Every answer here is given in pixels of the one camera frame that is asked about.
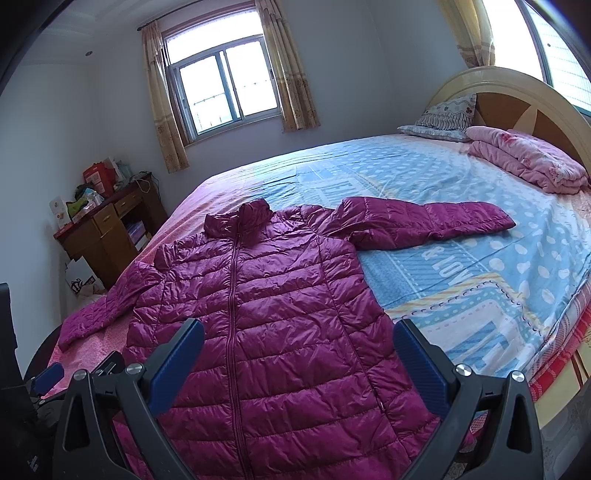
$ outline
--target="yellow curtain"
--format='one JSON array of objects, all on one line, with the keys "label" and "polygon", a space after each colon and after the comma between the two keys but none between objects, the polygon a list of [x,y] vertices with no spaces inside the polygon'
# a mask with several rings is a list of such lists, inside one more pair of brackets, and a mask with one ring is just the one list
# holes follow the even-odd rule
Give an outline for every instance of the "yellow curtain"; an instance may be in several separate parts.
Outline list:
[{"label": "yellow curtain", "polygon": [[495,64],[491,22],[482,0],[439,0],[468,68]]},{"label": "yellow curtain", "polygon": [[189,161],[168,96],[164,41],[156,22],[142,28],[142,43],[144,45],[144,68],[148,78],[156,134],[166,168],[169,173],[172,173],[187,168]]},{"label": "yellow curtain", "polygon": [[277,81],[284,129],[293,131],[319,126],[308,80],[277,0],[255,0],[255,3]]}]

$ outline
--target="desk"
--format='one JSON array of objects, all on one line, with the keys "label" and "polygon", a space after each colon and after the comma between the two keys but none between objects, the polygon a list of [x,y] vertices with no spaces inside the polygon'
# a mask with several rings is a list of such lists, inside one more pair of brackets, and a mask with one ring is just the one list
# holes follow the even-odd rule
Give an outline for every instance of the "desk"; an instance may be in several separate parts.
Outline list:
[{"label": "desk", "polygon": [[151,174],[115,192],[80,222],[56,236],[71,259],[84,257],[106,288],[111,288],[138,255],[124,223],[143,221],[152,236],[168,215]]}]

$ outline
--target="window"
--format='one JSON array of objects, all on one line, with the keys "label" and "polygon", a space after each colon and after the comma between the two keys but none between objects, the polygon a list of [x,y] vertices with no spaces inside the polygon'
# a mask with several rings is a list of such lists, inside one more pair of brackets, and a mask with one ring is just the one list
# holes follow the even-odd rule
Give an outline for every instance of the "window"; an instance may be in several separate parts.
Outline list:
[{"label": "window", "polygon": [[242,11],[165,38],[191,140],[279,114],[259,15]]},{"label": "window", "polygon": [[591,116],[591,82],[556,30],[524,0],[483,0],[495,39],[495,64],[554,87]]}]

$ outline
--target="headboard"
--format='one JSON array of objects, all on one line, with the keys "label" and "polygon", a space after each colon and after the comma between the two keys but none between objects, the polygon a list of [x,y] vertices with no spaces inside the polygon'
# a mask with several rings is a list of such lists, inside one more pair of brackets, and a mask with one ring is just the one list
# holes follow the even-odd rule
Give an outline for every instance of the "headboard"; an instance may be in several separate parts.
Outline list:
[{"label": "headboard", "polygon": [[591,173],[591,126],[551,86],[525,73],[477,67],[449,80],[429,105],[478,93],[474,125],[510,128],[559,147]]}]

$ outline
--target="green object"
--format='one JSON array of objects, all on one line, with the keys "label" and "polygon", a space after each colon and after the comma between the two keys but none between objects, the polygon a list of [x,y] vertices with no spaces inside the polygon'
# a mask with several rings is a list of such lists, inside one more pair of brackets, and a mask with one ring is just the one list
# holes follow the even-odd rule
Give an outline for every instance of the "green object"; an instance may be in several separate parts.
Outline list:
[{"label": "green object", "polygon": [[70,218],[74,218],[74,215],[81,211],[86,205],[88,205],[88,199],[82,197],[81,199],[75,202],[66,202],[68,206],[68,215]]}]

